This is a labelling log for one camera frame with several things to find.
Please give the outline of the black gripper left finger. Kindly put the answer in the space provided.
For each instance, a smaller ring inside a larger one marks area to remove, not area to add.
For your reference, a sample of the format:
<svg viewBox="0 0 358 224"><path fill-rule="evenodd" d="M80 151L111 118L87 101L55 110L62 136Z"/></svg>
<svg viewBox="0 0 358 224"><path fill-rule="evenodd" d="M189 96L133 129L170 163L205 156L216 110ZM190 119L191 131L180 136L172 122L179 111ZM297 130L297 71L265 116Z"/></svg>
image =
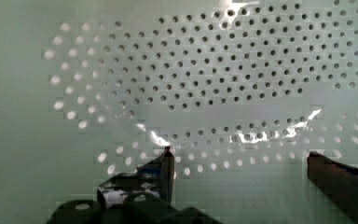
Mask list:
<svg viewBox="0 0 358 224"><path fill-rule="evenodd" d="M132 173L120 173L104 181L97 188L97 201L103 208L123 204L136 193L150 193L169 203L172 200L174 156L171 147L152 161L138 166Z"/></svg>

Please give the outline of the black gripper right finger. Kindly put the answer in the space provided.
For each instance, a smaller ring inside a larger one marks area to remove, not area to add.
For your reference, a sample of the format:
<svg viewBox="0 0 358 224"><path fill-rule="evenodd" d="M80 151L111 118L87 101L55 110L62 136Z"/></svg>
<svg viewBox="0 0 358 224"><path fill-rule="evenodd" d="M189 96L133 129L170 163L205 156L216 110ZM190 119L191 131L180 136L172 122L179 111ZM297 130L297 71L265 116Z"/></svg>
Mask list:
<svg viewBox="0 0 358 224"><path fill-rule="evenodd" d="M307 165L308 179L358 224L358 168L332 161L315 151L307 157Z"/></svg>

